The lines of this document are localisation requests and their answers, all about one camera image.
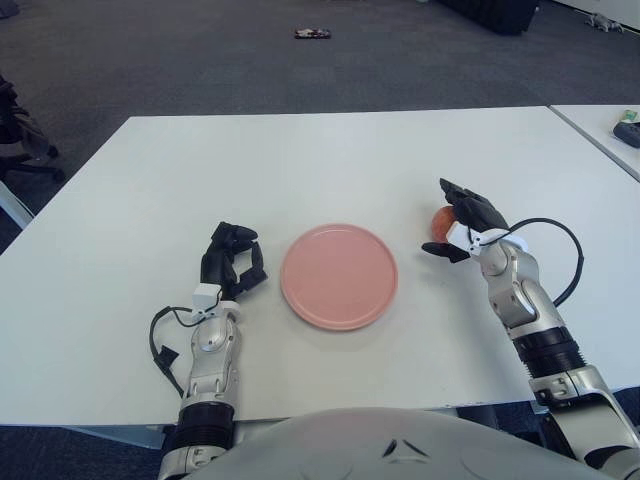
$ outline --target orange ball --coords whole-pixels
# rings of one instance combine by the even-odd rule
[[[447,232],[456,221],[456,217],[453,214],[453,207],[442,207],[436,212],[431,220],[431,236],[434,242],[447,243]]]

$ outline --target robotic arm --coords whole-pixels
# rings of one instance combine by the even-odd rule
[[[422,248],[452,263],[469,257],[480,263],[489,303],[531,374],[538,403],[549,409],[543,420],[549,447],[613,478],[640,478],[638,434],[596,367],[583,360],[556,308],[573,291],[582,270],[584,258],[575,236],[547,219],[509,228],[486,198],[446,180],[440,184],[456,221],[447,232],[449,243]],[[512,234],[533,221],[560,226],[578,247],[576,276],[555,302],[540,285],[538,264],[526,243]]]
[[[158,353],[153,342],[155,322],[175,309],[167,307],[154,318],[150,335],[154,360],[182,396],[178,424],[165,441],[159,480],[182,478],[232,447],[240,346],[239,305],[234,300],[267,278],[257,238],[253,230],[225,222],[211,237],[202,257],[200,284],[193,293],[192,322],[185,325],[196,329],[191,338],[193,366],[184,391],[170,371],[177,354],[167,347]],[[247,250],[251,250],[252,266],[238,280],[233,259]]]

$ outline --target white surface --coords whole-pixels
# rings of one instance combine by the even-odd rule
[[[259,232],[270,275],[239,298],[239,419],[531,398],[478,265],[420,250],[441,176],[509,222],[573,229],[586,263],[561,313],[612,387],[640,384],[640,185],[547,108],[131,118],[0,256],[0,423],[175,421],[149,322],[189,304],[220,220]],[[287,247],[328,222],[368,228],[395,255],[394,304],[362,330],[317,330],[280,293]],[[521,234],[558,294],[572,243],[551,226]],[[191,332],[165,327],[186,373]]]
[[[612,20],[640,28],[640,0],[557,0],[587,12],[599,12]]]
[[[551,109],[640,181],[640,149],[611,133],[625,110],[640,114],[640,105],[553,105]]]

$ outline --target gray carpet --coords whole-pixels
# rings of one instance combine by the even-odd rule
[[[69,177],[132,115],[637,103],[640,37],[597,32],[550,2],[520,37],[414,0],[18,3],[20,15],[0,20],[0,70],[61,151],[50,163]],[[294,40],[307,26],[334,37]],[[20,173],[6,183],[36,212],[60,187]],[[0,252],[18,233],[1,212]],[[509,431],[527,422],[511,415]],[[151,479],[159,455],[4,427],[0,464],[12,479]]]

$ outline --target black cable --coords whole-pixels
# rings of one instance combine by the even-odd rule
[[[573,240],[573,243],[576,246],[576,250],[578,251],[578,262],[576,264],[576,272],[573,275],[573,279],[571,280],[571,283],[569,283],[567,288],[565,288],[564,291],[558,296],[558,298],[556,298],[553,301],[553,304],[556,307],[559,307],[560,305],[562,305],[564,303],[564,301],[567,298],[569,298],[571,296],[573,291],[578,286],[578,282],[580,282],[580,277],[582,276],[582,266],[584,265],[584,254],[582,252],[582,246],[580,245],[580,242],[578,241],[578,238],[573,234],[573,232],[571,230],[569,230],[568,227],[566,227],[562,223],[558,222],[557,220],[553,220],[551,218],[544,218],[544,217],[527,218],[526,220],[522,220],[521,222],[518,222],[515,225],[512,225],[509,228],[509,233],[505,233],[504,235],[496,238],[495,240],[492,240],[491,242],[487,242],[487,243],[481,244],[480,246],[481,247],[485,247],[487,245],[493,245],[498,240],[506,237],[507,235],[510,235],[511,233],[515,232],[516,230],[519,230],[520,228],[522,228],[522,227],[524,227],[526,225],[529,225],[531,223],[548,223],[550,225],[556,226],[556,227],[564,230],[567,233],[567,235],[569,235],[569,237],[571,237],[571,240]]]
[[[219,303],[220,303],[220,298],[218,298],[215,305],[212,305],[211,307],[204,310],[204,313],[210,312],[211,310],[216,308]],[[182,395],[184,394],[184,390],[176,380],[176,377],[173,375],[173,372],[171,371],[171,368],[169,367],[169,365],[163,362],[163,358],[160,352],[158,352],[158,349],[156,348],[156,344],[153,339],[153,332],[155,331],[156,324],[158,323],[158,321],[169,312],[173,313],[173,315],[176,318],[176,321],[185,328],[196,327],[207,319],[207,317],[203,317],[194,323],[184,323],[180,318],[180,316],[178,315],[178,312],[191,312],[191,311],[192,310],[190,308],[186,308],[186,307],[164,307],[162,310],[160,310],[158,313],[155,314],[155,316],[153,317],[153,320],[151,320],[151,326],[149,328],[149,349],[151,350],[151,356],[153,357],[153,361],[158,366],[162,374],[165,377],[167,377],[169,382],[171,382],[171,385],[173,385],[173,387],[178,391],[178,394],[180,395],[180,397],[182,397]]]

